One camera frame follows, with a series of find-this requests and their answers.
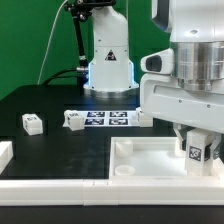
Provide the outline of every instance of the green screen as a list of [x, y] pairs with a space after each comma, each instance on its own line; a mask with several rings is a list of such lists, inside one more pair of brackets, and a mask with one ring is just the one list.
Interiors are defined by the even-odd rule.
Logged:
[[[19, 86], [37, 84], [55, 15], [63, 0], [0, 1], [0, 99]], [[126, 16], [126, 0], [115, 9]], [[169, 47], [169, 35], [150, 20], [151, 1], [129, 0], [129, 49], [135, 64], [135, 80], [140, 81], [142, 57]], [[91, 19], [81, 24], [86, 55], [93, 57]], [[63, 9], [52, 38], [41, 82], [54, 73], [78, 65], [78, 51], [70, 13]], [[52, 84], [76, 84], [58, 80]]]

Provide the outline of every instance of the small white cube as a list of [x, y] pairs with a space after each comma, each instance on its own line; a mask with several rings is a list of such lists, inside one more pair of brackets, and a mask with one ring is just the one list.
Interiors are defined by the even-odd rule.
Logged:
[[84, 129], [84, 117], [78, 113], [77, 110], [66, 110], [65, 113], [65, 124], [72, 130]]
[[23, 128], [29, 135], [39, 135], [43, 133], [42, 120], [36, 114], [24, 114]]
[[141, 107], [136, 108], [136, 116], [140, 127], [153, 127], [153, 117], [145, 115]]

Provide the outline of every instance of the cable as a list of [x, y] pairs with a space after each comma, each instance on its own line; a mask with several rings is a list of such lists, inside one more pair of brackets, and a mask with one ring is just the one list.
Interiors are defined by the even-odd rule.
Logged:
[[65, 79], [65, 78], [79, 78], [79, 76], [78, 75], [67, 75], [67, 76], [60, 76], [60, 77], [51, 77], [51, 78], [47, 79], [46, 81], [44, 81], [42, 83], [42, 86], [47, 86], [48, 83], [54, 79]]
[[43, 62], [42, 62], [42, 66], [41, 66], [41, 69], [40, 69], [40, 75], [38, 77], [37, 85], [40, 85], [40, 80], [41, 80], [41, 77], [42, 77], [42, 74], [43, 74], [44, 66], [45, 66], [45, 63], [46, 63], [46, 60], [47, 60], [47, 56], [48, 56], [48, 53], [49, 53], [49, 49], [50, 49], [50, 45], [51, 45], [51, 42], [52, 42], [52, 37], [53, 37], [54, 31], [55, 31], [55, 27], [56, 27], [56, 24], [57, 24], [57, 21], [58, 21], [58, 17], [59, 17], [59, 14], [61, 12], [61, 9], [63, 8], [63, 6], [64, 6], [64, 4], [66, 2], [68, 2], [68, 0], [65, 0], [61, 4], [61, 6], [59, 7], [58, 12], [57, 12], [57, 14], [55, 16], [54, 23], [53, 23], [53, 26], [52, 26], [52, 29], [51, 29], [51, 34], [50, 34], [50, 37], [49, 37], [49, 40], [48, 40], [48, 44], [47, 44], [47, 49], [46, 49], [45, 56], [44, 56], [44, 59], [43, 59]]
[[75, 72], [75, 71], [76, 71], [75, 68], [64, 69], [64, 70], [62, 70], [62, 71], [60, 71], [60, 72], [55, 73], [55, 74], [52, 75], [50, 78], [48, 78], [47, 80], [45, 80], [45, 81], [42, 83], [42, 85], [47, 85], [47, 84], [48, 84], [51, 80], [53, 80], [53, 79], [66, 77], [66, 76], [58, 77], [58, 76], [60, 76], [60, 75], [62, 75], [62, 74], [65, 74], [65, 73], [68, 73], [68, 72]]

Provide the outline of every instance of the black table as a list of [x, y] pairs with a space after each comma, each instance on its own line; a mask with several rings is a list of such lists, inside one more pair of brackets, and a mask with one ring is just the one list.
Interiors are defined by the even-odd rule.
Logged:
[[[0, 141], [13, 141], [14, 158], [0, 180], [107, 179], [111, 137], [174, 136], [172, 124], [153, 128], [63, 128], [65, 110], [135, 110], [139, 97], [99, 99], [74, 86], [24, 86], [0, 102]], [[28, 136], [22, 115], [36, 113], [44, 134]], [[223, 206], [1, 207], [1, 223], [223, 223]]]

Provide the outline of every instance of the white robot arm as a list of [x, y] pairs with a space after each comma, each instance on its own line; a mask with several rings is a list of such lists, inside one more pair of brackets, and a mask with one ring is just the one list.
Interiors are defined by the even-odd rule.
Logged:
[[89, 16], [93, 19], [94, 58], [88, 65], [82, 38], [77, 38], [81, 62], [84, 60], [84, 67], [88, 66], [88, 82], [84, 85], [88, 95], [119, 98], [135, 94], [139, 87], [134, 81], [133, 63], [129, 59], [128, 23], [113, 9], [115, 3], [116, 0], [76, 0], [68, 7], [76, 27], [76, 20], [85, 22]]
[[[147, 72], [141, 80], [141, 108], [146, 115], [199, 128], [180, 137], [188, 138], [186, 169], [197, 167], [195, 173], [204, 175], [201, 163], [210, 164], [211, 171], [218, 133], [224, 133], [224, 2], [153, 0], [152, 19], [171, 33], [170, 48], [141, 61]], [[193, 151], [200, 152], [201, 162], [191, 158], [197, 154]]]

